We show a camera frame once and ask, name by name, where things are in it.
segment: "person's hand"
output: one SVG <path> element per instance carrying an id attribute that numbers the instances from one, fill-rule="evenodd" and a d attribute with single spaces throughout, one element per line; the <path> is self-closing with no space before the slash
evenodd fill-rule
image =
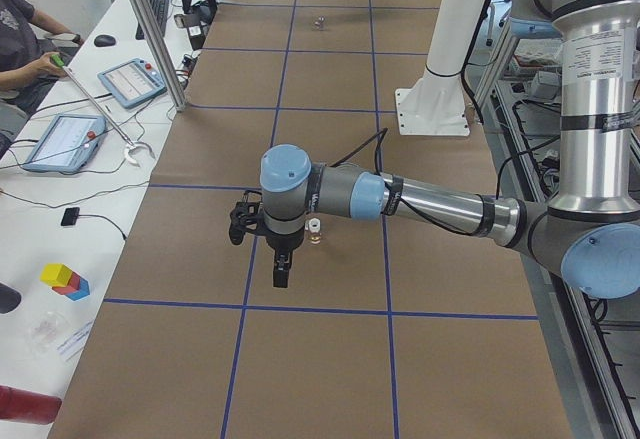
<path id="1" fill-rule="evenodd" d="M 67 75 L 61 67 L 56 66 L 51 56 L 55 56 L 57 52 L 45 52 L 40 58 L 31 62 L 32 67 L 38 71 L 38 75 L 51 74 L 52 76 L 64 77 Z"/>

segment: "colorful blocks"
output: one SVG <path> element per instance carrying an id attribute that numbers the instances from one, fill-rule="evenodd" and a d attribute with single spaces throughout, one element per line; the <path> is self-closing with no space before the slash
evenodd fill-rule
<path id="1" fill-rule="evenodd" d="M 67 294 L 73 294 L 74 292 L 78 292 L 80 290 L 80 281 L 82 278 L 77 275 L 75 272 L 71 273 L 71 279 L 69 279 L 69 284 L 64 287 L 52 287 L 55 292 L 60 295 L 66 296 Z"/>
<path id="2" fill-rule="evenodd" d="M 77 301 L 78 299 L 82 299 L 83 297 L 87 297 L 89 295 L 89 283 L 80 278 L 80 289 L 76 292 L 72 292 L 71 294 L 67 294 L 67 299 L 71 299 L 72 301 Z"/>
<path id="3" fill-rule="evenodd" d="M 64 264 L 47 264 L 40 274 L 40 280 L 51 286 L 54 292 L 72 301 L 87 297 L 89 283 Z"/>
<path id="4" fill-rule="evenodd" d="M 42 269 L 40 280 L 51 287 L 65 287 L 73 271 L 64 264 L 47 264 Z"/>

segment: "gray shirt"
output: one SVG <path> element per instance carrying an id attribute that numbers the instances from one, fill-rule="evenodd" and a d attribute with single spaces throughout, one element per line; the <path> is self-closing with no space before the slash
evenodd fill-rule
<path id="1" fill-rule="evenodd" d="M 0 71 L 18 69 L 44 53 L 29 25 L 34 10 L 25 0 L 0 0 Z"/>

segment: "white desk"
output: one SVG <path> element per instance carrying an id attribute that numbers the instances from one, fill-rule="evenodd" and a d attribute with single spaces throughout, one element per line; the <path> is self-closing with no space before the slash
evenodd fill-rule
<path id="1" fill-rule="evenodd" d="M 116 0 L 74 58 L 71 68 L 93 95 L 106 92 L 96 77 L 98 72 L 134 57 L 154 62 L 146 41 L 135 40 L 136 26 L 129 1 Z M 98 34 L 114 36 L 117 44 L 96 48 L 93 39 Z M 184 54 L 191 52 L 186 32 L 178 30 L 171 17 L 167 21 L 165 42 L 175 65 L 180 63 Z M 82 98 L 76 86 L 64 79 L 53 87 L 41 107 Z M 106 103 L 118 122 L 125 121 L 135 112 L 126 111 L 113 98 L 106 100 Z M 56 113 L 75 110 L 78 113 L 95 114 L 95 109 L 87 104 L 61 106 L 36 114 L 18 139 L 38 139 Z M 160 154 L 171 127 L 173 112 L 171 99 L 164 94 L 157 97 L 137 118 L 146 130 L 142 140 L 152 146 L 156 156 Z M 133 120 L 125 123 L 123 129 L 134 138 L 142 133 L 141 127 Z M 20 161 L 24 161 L 30 149 L 27 143 L 20 143 L 12 150 Z M 83 169 L 114 170 L 122 161 L 123 150 L 123 140 L 115 132 L 110 132 Z M 51 205 L 72 202 L 99 191 L 145 183 L 155 160 L 143 150 L 136 152 L 135 157 L 141 167 L 125 163 L 111 174 L 85 172 L 64 176 L 29 173 L 18 167 L 0 169 L 0 187 L 7 193 L 31 201 Z M 7 153 L 0 161 L 0 168 L 11 164 L 15 164 L 15 160 Z M 80 214 L 106 216 L 128 233 L 145 190 L 144 185 L 132 187 L 75 205 L 80 207 Z M 22 294 L 22 302 L 16 310 L 0 315 L 0 384 L 59 397 L 63 397 L 67 390 L 80 354 L 65 362 L 55 346 L 95 318 L 124 246 L 120 233 L 104 219 L 80 218 L 75 226 L 62 228 L 60 220 L 64 209 L 34 206 L 0 195 L 3 230 L 0 235 L 3 269 L 0 282 Z M 39 280 L 40 272 L 47 263 L 66 264 L 83 276 L 90 284 L 91 295 L 73 302 L 53 292 Z M 47 351 L 36 352 L 26 340 L 27 331 L 48 312 L 62 316 L 68 326 Z M 1 438 L 43 439 L 49 429 L 50 426 L 0 421 Z"/>

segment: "green handle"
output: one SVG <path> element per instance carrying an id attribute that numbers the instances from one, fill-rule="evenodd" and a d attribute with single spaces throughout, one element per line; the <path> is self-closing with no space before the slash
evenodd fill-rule
<path id="1" fill-rule="evenodd" d="M 53 63 L 54 63 L 56 66 L 58 66 L 58 67 L 60 67 L 60 68 L 63 68 L 63 67 L 64 67 L 64 62 L 62 61 L 62 59 L 60 58 L 60 56 L 59 56 L 59 55 L 55 54 L 55 55 L 51 56 L 51 60 L 53 61 Z"/>

